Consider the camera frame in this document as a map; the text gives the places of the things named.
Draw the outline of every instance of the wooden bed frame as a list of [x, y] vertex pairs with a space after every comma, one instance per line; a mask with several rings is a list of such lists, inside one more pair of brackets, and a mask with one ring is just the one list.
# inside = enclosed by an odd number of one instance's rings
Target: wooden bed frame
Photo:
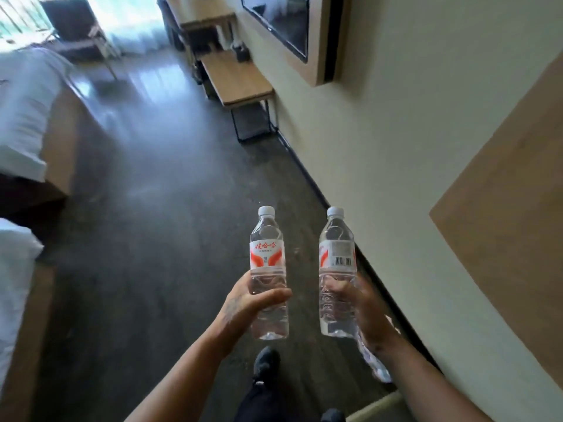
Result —
[[46, 182], [0, 175], [0, 217], [70, 195], [79, 136], [93, 122], [77, 93], [65, 84], [51, 108], [40, 155], [47, 163]]
[[35, 264], [18, 338], [0, 396], [0, 420], [27, 422], [39, 376], [54, 290], [54, 271]]

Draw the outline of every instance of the red and white label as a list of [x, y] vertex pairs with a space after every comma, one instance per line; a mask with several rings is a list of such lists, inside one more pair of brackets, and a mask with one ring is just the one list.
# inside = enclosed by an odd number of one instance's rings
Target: red and white label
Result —
[[250, 269], [285, 266], [283, 240], [250, 242]]
[[319, 268], [356, 268], [354, 243], [324, 240], [319, 244]]

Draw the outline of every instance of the shoe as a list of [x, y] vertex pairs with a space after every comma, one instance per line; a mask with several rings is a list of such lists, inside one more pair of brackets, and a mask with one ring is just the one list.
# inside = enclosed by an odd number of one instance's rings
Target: shoe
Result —
[[280, 369], [280, 355], [271, 347], [265, 347], [254, 361], [254, 384], [262, 385], [272, 382]]
[[346, 417], [338, 409], [328, 409], [320, 417], [320, 422], [346, 422]]

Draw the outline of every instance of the white bottle cap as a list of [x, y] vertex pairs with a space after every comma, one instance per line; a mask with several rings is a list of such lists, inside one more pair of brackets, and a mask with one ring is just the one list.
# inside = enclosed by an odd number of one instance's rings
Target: white bottle cap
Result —
[[258, 216], [264, 216], [264, 215], [275, 217], [276, 210], [272, 206], [262, 206], [258, 209]]
[[344, 219], [344, 209], [340, 207], [329, 207], [327, 210], [327, 216], [338, 216]]

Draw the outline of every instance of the sheer curtain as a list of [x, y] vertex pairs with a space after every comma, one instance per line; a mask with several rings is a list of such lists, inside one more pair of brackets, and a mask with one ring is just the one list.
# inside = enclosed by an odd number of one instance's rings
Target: sheer curtain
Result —
[[157, 0], [88, 0], [110, 42], [122, 53], [143, 54], [168, 45]]

